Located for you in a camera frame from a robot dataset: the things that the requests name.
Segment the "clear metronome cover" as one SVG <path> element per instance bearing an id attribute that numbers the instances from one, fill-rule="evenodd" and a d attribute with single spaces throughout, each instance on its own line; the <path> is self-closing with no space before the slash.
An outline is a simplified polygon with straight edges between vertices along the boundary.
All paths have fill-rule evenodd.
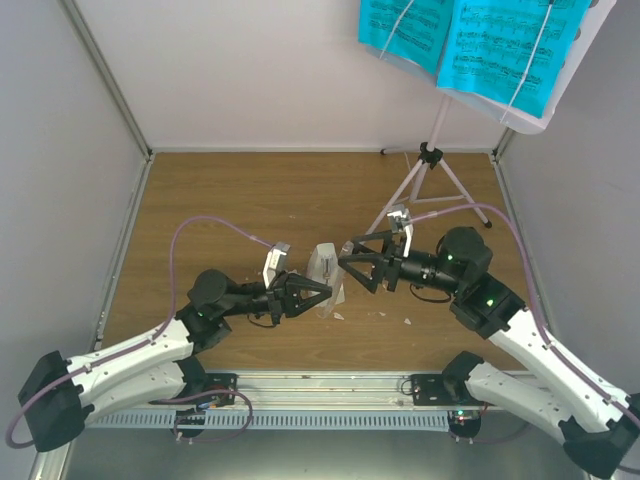
<path id="1" fill-rule="evenodd" d="M 311 254 L 306 276 L 332 288 L 330 298 L 314 307 L 319 318 L 344 319 L 336 310 L 337 306 L 345 302 L 345 271 L 338 265 L 338 260 L 343 256 L 350 255 L 352 251 L 353 243 L 347 241 L 339 250 L 336 250 L 333 243 L 318 244 Z"/>

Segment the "white metronome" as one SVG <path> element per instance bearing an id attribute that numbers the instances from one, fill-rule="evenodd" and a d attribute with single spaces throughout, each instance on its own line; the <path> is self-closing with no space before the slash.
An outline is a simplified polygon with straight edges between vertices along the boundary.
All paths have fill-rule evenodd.
<path id="1" fill-rule="evenodd" d="M 325 283 L 333 289 L 333 298 L 338 297 L 338 262 L 333 243 L 318 244 L 308 263 L 307 276 L 317 282 Z"/>

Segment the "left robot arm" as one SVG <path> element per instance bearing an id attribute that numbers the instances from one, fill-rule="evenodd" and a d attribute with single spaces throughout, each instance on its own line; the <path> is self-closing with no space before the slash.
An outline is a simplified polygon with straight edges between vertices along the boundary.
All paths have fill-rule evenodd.
<path id="1" fill-rule="evenodd" d="M 278 324 L 332 293 L 330 286 L 294 272 L 281 272 L 265 285 L 238 284 L 219 270 L 206 270 L 188 291 L 188 303 L 169 321 L 94 353 L 69 359 L 59 351 L 43 355 L 17 395 L 19 416 L 31 434 L 23 445 L 48 452 L 121 409 L 149 402 L 196 403 L 206 391 L 196 356 L 230 333 L 227 317 L 267 315 Z"/>

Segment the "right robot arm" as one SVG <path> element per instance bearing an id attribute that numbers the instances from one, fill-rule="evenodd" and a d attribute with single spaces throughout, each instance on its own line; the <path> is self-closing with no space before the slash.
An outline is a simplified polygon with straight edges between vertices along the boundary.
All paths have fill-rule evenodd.
<path id="1" fill-rule="evenodd" d="M 472 227 L 455 227 L 435 253 L 396 243 L 393 232 L 356 237 L 339 258 L 342 269 L 368 291 L 400 281 L 451 297 L 450 310 L 468 330 L 510 354 L 542 387 L 514 378 L 468 351 L 443 370 L 444 396 L 472 398 L 518 416 L 558 441 L 586 473 L 609 479 L 639 438 L 639 397 L 606 381 L 558 341 L 532 310 L 488 267 L 493 253 Z"/>

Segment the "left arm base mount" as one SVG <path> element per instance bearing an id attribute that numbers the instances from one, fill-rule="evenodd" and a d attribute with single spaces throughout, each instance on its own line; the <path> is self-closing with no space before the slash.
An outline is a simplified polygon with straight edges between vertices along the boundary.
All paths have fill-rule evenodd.
<path id="1" fill-rule="evenodd" d="M 193 433 L 192 437 L 199 435 L 211 411 L 235 404 L 233 391 L 237 383 L 236 373 L 208 373 L 202 391 L 195 398 L 188 400 L 184 394 L 169 401 L 168 405 L 175 408 L 177 430 L 186 433 L 188 427 L 198 426 L 200 430 Z"/>

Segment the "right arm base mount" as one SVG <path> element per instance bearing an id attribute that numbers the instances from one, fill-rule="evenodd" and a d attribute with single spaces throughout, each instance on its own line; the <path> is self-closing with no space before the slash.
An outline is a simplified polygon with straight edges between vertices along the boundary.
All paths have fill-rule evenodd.
<path id="1" fill-rule="evenodd" d="M 479 437 L 490 404 L 474 398 L 454 377 L 443 373 L 413 373 L 399 382 L 399 391 L 414 406 L 445 406 L 448 434 L 456 442 L 498 445 L 504 440 Z"/>

